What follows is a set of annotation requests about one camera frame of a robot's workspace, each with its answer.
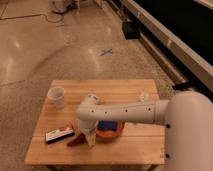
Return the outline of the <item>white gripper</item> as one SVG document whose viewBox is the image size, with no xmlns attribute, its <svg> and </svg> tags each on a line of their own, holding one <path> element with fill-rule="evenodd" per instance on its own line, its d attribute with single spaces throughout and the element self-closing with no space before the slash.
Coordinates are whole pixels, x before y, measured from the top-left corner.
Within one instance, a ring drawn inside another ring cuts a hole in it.
<svg viewBox="0 0 213 171">
<path fill-rule="evenodd" d="M 98 125 L 97 121 L 79 120 L 78 121 L 80 131 L 86 135 L 86 142 L 90 148 L 96 144 L 96 134 L 92 133 L 96 130 Z"/>
</svg>

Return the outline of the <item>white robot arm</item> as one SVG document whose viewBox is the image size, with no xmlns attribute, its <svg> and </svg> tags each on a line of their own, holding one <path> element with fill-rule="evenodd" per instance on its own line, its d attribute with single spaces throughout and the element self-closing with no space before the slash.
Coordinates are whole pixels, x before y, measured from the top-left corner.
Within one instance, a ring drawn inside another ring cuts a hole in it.
<svg viewBox="0 0 213 171">
<path fill-rule="evenodd" d="M 99 121 L 124 121 L 165 127 L 165 171 L 213 171 L 213 101 L 184 91 L 169 100 L 100 105 L 87 95 L 77 110 L 79 127 L 90 134 Z"/>
</svg>

